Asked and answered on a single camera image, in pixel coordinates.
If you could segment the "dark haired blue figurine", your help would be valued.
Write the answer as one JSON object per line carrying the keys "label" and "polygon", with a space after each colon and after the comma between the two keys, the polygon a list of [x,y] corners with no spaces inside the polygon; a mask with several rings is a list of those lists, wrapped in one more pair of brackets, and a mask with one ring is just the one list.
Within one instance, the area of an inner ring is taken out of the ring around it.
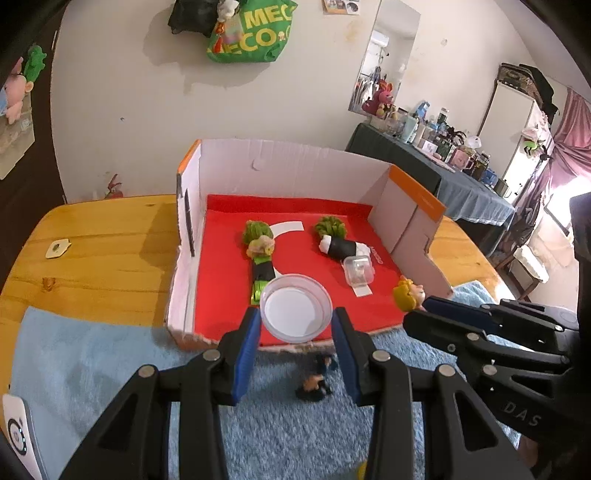
{"label": "dark haired blue figurine", "polygon": [[332,395],[332,389],[327,383],[327,379],[329,374],[338,369],[339,364],[334,356],[321,354],[315,357],[315,370],[295,390],[297,399],[317,403]]}

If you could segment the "blond haired figurine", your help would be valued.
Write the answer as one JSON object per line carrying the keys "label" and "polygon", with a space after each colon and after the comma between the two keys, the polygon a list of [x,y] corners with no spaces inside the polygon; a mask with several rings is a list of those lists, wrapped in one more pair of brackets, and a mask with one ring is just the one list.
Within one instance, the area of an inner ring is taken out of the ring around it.
{"label": "blond haired figurine", "polygon": [[422,285],[401,276],[397,286],[393,289],[393,298],[397,307],[408,313],[414,310],[424,310],[423,303],[426,299],[426,292]]}

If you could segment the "clear round plastic cup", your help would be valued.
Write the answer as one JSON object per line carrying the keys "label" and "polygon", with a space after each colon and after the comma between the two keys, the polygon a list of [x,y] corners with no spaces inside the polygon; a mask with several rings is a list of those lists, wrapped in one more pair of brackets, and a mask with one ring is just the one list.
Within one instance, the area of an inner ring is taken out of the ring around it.
{"label": "clear round plastic cup", "polygon": [[266,284],[259,301],[266,330],[277,340],[304,344],[318,338],[332,319],[332,299],[320,282],[286,274]]}

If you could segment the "small clear plastic box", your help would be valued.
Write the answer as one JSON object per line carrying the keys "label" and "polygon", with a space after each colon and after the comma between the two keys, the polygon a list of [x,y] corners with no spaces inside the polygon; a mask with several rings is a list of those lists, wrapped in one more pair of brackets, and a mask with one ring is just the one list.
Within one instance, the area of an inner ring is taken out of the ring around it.
{"label": "small clear plastic box", "polygon": [[352,288],[369,286],[374,282],[375,270],[369,256],[349,256],[342,260],[346,282]]}

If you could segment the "doll with black white wrap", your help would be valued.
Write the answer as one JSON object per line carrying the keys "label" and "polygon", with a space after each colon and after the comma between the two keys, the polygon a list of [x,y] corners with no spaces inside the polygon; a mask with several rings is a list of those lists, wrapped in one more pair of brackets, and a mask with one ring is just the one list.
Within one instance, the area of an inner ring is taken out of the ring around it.
{"label": "doll with black white wrap", "polygon": [[370,247],[366,244],[330,235],[322,236],[318,249],[339,261],[344,261],[348,257],[370,257]]}

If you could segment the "doll with green black wrap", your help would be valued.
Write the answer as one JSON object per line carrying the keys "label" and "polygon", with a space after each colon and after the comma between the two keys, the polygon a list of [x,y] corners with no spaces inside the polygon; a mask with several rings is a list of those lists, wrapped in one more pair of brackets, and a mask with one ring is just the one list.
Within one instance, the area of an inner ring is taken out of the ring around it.
{"label": "doll with green black wrap", "polygon": [[267,235],[252,239],[247,246],[246,255],[252,260],[252,295],[250,295],[252,305],[259,305],[264,288],[276,278],[273,267],[274,247],[276,242]]}

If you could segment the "light blue towel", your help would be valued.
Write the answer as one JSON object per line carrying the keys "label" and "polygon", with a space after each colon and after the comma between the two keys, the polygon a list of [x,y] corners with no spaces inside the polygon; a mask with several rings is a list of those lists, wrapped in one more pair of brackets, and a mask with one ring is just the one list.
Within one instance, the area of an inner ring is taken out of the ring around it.
{"label": "light blue towel", "polygon": [[[111,325],[29,308],[24,314],[10,391],[26,403],[37,454],[50,479],[60,476],[80,441],[142,365],[183,365],[188,352],[167,330]],[[352,402],[339,373],[322,402],[294,391],[311,371],[311,355],[260,352],[249,390],[221,409],[233,479],[353,479],[370,443],[373,411]]]}

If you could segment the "dark cloth covered side table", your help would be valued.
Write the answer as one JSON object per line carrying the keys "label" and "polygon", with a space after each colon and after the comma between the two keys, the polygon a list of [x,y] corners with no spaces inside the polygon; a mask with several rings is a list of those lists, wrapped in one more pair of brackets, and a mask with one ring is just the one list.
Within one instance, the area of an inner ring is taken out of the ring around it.
{"label": "dark cloth covered side table", "polygon": [[398,166],[436,196],[453,220],[505,230],[513,221],[515,208],[494,191],[463,172],[439,166],[414,146],[369,124],[356,126],[346,151]]}

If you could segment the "orange white cardboard box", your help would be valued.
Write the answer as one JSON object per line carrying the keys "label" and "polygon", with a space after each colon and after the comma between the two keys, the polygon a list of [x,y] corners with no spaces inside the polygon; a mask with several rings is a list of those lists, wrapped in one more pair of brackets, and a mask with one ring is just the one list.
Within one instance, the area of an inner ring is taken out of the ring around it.
{"label": "orange white cardboard box", "polygon": [[198,140],[176,173],[180,244],[166,327],[184,349],[238,326],[254,291],[285,275],[318,282],[370,334],[401,324],[401,278],[452,287],[429,250],[444,205],[398,166],[267,140]]}

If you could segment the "pink curtain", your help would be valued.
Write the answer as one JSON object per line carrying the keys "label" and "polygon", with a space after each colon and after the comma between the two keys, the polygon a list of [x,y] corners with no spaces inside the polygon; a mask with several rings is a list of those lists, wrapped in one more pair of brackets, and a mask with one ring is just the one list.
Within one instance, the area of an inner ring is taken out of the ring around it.
{"label": "pink curtain", "polygon": [[528,181],[517,202],[509,230],[516,245],[528,242],[551,194],[577,177],[590,179],[590,105],[568,88],[550,159]]}

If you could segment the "white device on table edge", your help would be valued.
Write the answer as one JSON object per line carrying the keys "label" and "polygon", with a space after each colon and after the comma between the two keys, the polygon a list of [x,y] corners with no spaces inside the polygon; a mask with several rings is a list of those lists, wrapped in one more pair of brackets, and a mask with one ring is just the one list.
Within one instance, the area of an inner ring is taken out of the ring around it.
{"label": "white device on table edge", "polygon": [[36,449],[34,430],[26,403],[21,397],[4,394],[2,407],[13,452],[33,479],[45,479],[46,474]]}

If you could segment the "small cream tag on table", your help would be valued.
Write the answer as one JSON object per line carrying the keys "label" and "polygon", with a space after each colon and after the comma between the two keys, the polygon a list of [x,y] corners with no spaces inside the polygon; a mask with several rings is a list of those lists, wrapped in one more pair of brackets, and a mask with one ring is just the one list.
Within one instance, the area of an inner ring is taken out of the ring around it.
{"label": "small cream tag on table", "polygon": [[50,246],[48,247],[45,258],[46,259],[56,259],[61,257],[66,253],[66,251],[71,246],[71,242],[69,239],[59,239],[53,241]]}

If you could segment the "white refrigerator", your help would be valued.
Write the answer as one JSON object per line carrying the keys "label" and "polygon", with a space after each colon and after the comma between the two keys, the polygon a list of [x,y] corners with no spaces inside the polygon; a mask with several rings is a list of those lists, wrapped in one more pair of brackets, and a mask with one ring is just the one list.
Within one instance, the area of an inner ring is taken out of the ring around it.
{"label": "white refrigerator", "polygon": [[543,112],[530,96],[497,81],[479,137],[490,156],[489,167],[507,189],[503,197],[515,204],[534,173],[539,157],[528,155],[523,131],[541,126]]}

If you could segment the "clutter of bottles on side table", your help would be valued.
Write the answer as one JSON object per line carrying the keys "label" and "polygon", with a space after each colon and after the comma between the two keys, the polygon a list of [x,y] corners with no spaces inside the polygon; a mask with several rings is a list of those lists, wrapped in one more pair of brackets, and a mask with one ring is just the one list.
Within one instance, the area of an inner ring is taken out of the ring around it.
{"label": "clutter of bottles on side table", "polygon": [[446,160],[453,153],[461,153],[457,143],[463,145],[466,135],[452,127],[444,134],[435,130],[422,137],[420,145],[403,142],[400,136],[380,131],[373,124],[361,123],[356,127],[356,138],[349,140],[349,151],[394,164],[430,190],[441,201],[445,195],[458,199],[461,193],[475,194],[492,200],[503,199],[483,183],[454,168]]}

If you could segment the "pink plush dragon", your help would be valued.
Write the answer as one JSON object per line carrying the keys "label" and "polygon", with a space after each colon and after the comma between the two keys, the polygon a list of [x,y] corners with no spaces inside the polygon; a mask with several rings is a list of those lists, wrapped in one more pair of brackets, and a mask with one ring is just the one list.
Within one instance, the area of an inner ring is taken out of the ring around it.
{"label": "pink plush dragon", "polygon": [[378,83],[378,90],[372,98],[363,102],[363,112],[384,119],[393,105],[393,85],[385,80]]}

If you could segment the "pink plush toys on door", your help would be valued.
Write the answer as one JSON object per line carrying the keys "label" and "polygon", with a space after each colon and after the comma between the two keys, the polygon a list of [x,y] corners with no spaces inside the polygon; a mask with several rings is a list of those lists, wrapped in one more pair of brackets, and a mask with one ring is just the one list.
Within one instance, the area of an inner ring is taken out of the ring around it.
{"label": "pink plush toys on door", "polygon": [[9,125],[20,119],[24,97],[29,94],[34,83],[22,74],[24,59],[20,57],[1,89],[1,116]]}

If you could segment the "green plush on door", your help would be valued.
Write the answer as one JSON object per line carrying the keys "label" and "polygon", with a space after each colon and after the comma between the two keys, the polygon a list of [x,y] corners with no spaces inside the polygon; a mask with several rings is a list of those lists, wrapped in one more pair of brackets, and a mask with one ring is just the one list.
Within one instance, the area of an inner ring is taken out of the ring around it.
{"label": "green plush on door", "polygon": [[22,73],[28,82],[35,83],[40,73],[45,69],[47,54],[40,45],[34,44],[28,50],[28,57]]}

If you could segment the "wall mirror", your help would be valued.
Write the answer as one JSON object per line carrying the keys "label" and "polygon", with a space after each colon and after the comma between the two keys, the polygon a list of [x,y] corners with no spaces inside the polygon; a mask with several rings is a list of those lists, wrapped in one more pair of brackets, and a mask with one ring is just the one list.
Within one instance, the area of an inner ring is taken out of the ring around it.
{"label": "wall mirror", "polygon": [[369,114],[363,110],[363,104],[374,98],[382,84],[391,89],[392,100],[396,101],[409,66],[420,19],[420,13],[404,1],[380,3],[349,100],[349,111]]}

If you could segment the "green shopping bag on wall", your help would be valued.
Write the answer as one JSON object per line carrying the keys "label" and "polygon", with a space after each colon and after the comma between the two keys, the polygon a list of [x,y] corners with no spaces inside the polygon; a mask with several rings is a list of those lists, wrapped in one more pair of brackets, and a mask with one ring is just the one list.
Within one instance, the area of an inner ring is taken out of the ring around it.
{"label": "green shopping bag on wall", "polygon": [[219,1],[206,53],[217,63],[273,63],[290,38],[297,3]]}

